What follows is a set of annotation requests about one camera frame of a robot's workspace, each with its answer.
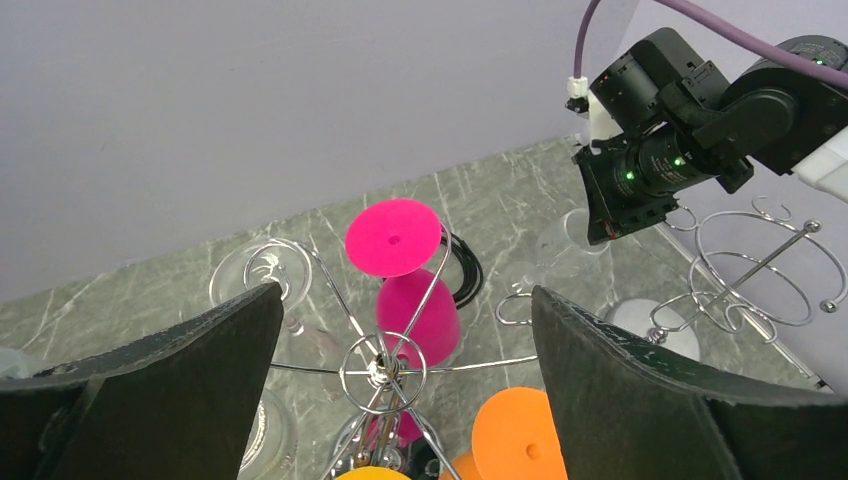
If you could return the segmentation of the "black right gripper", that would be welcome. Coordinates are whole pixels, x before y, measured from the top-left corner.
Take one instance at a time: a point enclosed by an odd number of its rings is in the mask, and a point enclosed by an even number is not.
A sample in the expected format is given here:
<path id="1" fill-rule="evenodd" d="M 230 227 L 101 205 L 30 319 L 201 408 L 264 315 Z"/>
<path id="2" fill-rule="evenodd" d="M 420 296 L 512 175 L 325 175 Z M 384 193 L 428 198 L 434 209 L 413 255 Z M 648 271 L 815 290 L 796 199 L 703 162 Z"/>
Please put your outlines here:
<path id="1" fill-rule="evenodd" d="M 600 245 L 664 221 L 678 208 L 677 192 L 717 176 L 698 153 L 671 125 L 578 150 L 573 160 L 588 202 L 588 242 Z"/>

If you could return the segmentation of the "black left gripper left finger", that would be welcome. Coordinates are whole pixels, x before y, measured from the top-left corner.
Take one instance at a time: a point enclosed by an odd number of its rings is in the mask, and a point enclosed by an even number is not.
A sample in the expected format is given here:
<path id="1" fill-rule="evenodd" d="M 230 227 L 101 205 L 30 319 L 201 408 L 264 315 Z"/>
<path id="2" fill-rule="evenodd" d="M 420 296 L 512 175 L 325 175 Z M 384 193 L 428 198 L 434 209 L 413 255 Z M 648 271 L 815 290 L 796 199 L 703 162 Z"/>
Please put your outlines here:
<path id="1" fill-rule="evenodd" d="M 116 349 L 1 383 L 5 479 L 234 479 L 284 308 L 266 283 Z"/>

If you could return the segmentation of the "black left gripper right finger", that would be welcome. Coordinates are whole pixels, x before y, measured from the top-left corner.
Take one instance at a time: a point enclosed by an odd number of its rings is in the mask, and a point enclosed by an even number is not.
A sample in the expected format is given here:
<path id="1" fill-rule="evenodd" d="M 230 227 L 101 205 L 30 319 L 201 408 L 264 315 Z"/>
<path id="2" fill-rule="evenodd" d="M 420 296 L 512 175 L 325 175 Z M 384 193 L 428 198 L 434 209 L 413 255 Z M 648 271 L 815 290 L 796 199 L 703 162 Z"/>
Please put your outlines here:
<path id="1" fill-rule="evenodd" d="M 847 400 L 696 362 L 531 294 L 535 349 L 572 479 L 843 479 Z"/>

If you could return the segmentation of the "orange wine glass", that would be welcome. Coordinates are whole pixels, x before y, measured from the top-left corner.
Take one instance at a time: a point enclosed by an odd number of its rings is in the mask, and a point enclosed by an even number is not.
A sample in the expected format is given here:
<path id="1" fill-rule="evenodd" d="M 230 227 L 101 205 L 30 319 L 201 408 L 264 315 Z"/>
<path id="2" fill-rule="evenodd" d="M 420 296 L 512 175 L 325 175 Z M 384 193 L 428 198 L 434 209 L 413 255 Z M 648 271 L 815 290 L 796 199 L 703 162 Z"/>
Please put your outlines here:
<path id="1" fill-rule="evenodd" d="M 566 480 L 547 394 L 511 387 L 486 400 L 473 422 L 471 449 L 453 468 L 462 479 Z"/>

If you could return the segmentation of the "pink wine glass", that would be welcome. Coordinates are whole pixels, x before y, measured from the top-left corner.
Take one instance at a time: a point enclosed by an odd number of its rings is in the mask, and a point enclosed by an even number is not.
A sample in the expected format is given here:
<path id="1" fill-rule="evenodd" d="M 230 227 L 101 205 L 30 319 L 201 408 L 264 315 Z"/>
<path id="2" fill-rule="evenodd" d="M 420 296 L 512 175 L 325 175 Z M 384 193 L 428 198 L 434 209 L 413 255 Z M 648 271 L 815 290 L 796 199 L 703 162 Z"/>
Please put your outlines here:
<path id="1" fill-rule="evenodd" d="M 350 262 L 363 273 L 383 280 L 376 299 L 376 325 L 386 333 L 392 350 L 435 283 L 423 312 L 398 352 L 413 369 L 446 362 L 460 343 L 461 323 L 449 287 L 425 265 L 438 252 L 442 224 L 428 205 L 412 199 L 391 199 L 360 213 L 350 224 L 345 248 Z"/>

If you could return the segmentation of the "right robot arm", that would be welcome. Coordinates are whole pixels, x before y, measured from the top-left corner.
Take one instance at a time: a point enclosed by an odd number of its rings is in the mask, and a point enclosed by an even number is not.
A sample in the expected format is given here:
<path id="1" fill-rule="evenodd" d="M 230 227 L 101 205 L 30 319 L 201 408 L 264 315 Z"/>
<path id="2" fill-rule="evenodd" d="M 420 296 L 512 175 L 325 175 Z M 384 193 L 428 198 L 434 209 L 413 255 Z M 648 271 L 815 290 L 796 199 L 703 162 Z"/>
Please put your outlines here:
<path id="1" fill-rule="evenodd" d="M 634 44 L 588 88 L 616 127 L 581 148 L 587 239 L 656 225 L 678 192 L 707 180 L 733 193 L 763 165 L 787 175 L 847 126 L 847 91 L 760 59 L 729 81 L 673 29 Z"/>

